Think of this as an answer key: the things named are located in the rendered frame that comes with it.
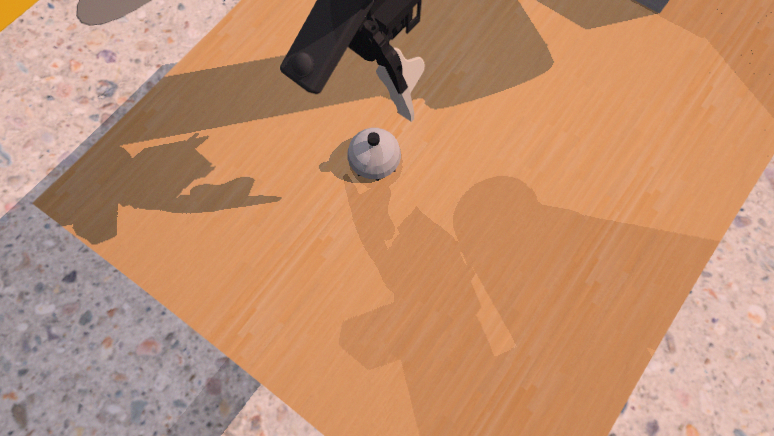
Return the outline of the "silver service bell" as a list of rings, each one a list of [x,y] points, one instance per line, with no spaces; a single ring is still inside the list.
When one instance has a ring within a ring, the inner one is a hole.
[[[381,128],[367,128],[352,138],[347,158],[358,176],[379,180],[396,172],[401,150],[390,132]]]

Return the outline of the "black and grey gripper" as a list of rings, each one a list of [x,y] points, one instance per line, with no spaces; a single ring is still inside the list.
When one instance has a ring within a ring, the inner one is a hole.
[[[411,92],[425,64],[421,57],[405,59],[400,49],[392,47],[389,41],[405,27],[408,34],[420,22],[421,3],[422,0],[374,0],[348,46],[367,61],[376,59],[379,65],[376,73],[387,87],[397,113],[411,122],[414,120]],[[416,4],[417,16],[413,19]]]

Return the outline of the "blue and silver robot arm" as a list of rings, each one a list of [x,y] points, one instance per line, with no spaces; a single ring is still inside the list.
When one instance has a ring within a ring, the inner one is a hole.
[[[319,94],[374,0],[317,0],[280,70],[309,93]]]

